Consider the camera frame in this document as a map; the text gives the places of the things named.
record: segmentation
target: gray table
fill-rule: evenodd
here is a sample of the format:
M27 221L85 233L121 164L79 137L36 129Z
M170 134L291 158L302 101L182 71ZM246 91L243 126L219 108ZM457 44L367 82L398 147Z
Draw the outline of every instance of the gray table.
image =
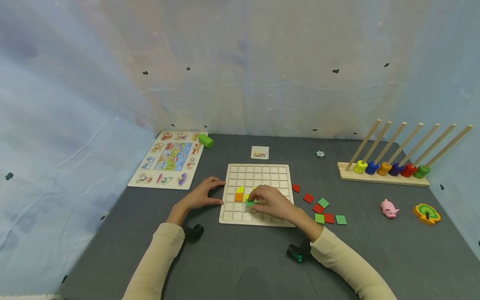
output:
M344 214L347 226L327 226L383 276L399 299L480 298L480 263L428 188L339 178L336 162L348 161L359 141L212 138L215 146L204 150L192 186L210 175L224 178L229 163L288 164L292 183L300 185L295 204L313 218L313 204L302 200L308 192L327 199L329 213ZM270 159L250 159L252 145L270 146ZM315 157L317 149L327 157ZM127 188L61 286L61 295L67 300L121 299L152 234L186 194ZM384 198L400 208L397 219L381 214L378 205ZM412 213L418 203L434 206L442 221L434 227L420 223ZM313 259L299 264L286 257L287 246L304 238L298 229L223 225L219 210L188 215L186 224L202 224L205 232L197 243L184 244L165 283L165 300L357 299L338 275Z

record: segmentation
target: white fabric backdrop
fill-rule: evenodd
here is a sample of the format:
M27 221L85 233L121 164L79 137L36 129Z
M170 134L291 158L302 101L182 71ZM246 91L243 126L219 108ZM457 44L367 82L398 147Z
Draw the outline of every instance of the white fabric backdrop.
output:
M15 175L2 181L0 295L57 289L152 132L362 138L375 118L475 124L478 12L473 0L2 2L0 168ZM477 141L432 174L472 247L480 191L461 178L478 178Z

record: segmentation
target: wooden peg puzzle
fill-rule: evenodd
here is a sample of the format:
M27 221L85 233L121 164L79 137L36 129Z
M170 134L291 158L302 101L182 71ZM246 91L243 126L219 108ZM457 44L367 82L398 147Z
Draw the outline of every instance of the wooden peg puzzle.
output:
M352 159L346 162L337 162L338 172L340 178L343 180L354 180L354 181L366 181L366 182L377 182L377 183L389 183L389 184L400 184L400 185L412 185L412 186L423 186L428 187L430 185L429 181L425 178L430 172L430 166L435 163L441 156L443 156L450 148L452 148L468 131L470 131L473 126L468 125L461 132L459 132L443 149L441 149L437 155L435 155L429 162L423 166L416 167L416 165L422 161L455 127L455 124L450 125L440 136L425 150L418 159L416 159L412 164L404 165L431 137L431 135L440 127L440 124L435 124L418 142L413 146L412 150L406 154L406 156L398 163L393 163L396 157L402 152L402 150L408 145L410 140L418 133L422 128L423 123L419 123L415 129L408 135L408 137L400 144L399 148L395 153L388 159L386 162L379 164L380 160L385 155L386 151L390 148L394 140L398 137L400 132L406 126L406 122L401 123L399 128L392 136L392 140L387 143L383 148L381 153L377 156L374 161L368 162L370 155L377 147L379 141L387 132L390 127L391 121L388 121L382 128L381 132L378 134L377 138L371 145L370 149L367 151L366 155L362 160L359 160L353 169L350 167L353 165L353 162L362 152L365 147L368 139L373 135L377 127L382 121L377 119L375 123L370 128L370 131L365 136L365 139L362 141L357 151L353 155Z

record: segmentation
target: wooden grid board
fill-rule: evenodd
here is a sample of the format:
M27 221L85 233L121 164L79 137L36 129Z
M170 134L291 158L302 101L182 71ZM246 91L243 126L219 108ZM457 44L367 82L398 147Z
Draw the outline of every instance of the wooden grid board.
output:
M353 181L366 181L366 182L376 182L376 183L388 183L388 184L399 184L399 185L412 185L412 186L430 186L430 182L426 178L418 179L415 177L403 177L402 175L390 176L385 175L381 176L377 173L369 175L365 172L358 174L353 171L353 165L350 167L350 170L345 170L348 163L338 162L337 164L338 172L340 173L340 178L343 180L353 180Z
M257 213L246 206L246 199L253 189L261 184L277 188L290 202L293 202L292 182L288 165L229 164L223 191L223 205L220 208L219 223L294 227L293 224ZM264 205L263 199L255 200Z

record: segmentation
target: red tile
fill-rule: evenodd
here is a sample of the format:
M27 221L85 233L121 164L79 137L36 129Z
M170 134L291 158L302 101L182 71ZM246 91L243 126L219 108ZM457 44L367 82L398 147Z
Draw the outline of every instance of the red tile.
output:
M315 203L315 206L313 207L313 211L316 212L316 213L318 213L319 215L321 215L322 212L324 211L324 208L321 207L320 204Z
M324 214L325 223L335 224L333 214Z
M305 194L305 197L303 197L303 199L304 199L305 201L307 201L308 203L312 203L312 201L313 201L313 196L310 195L310 194Z

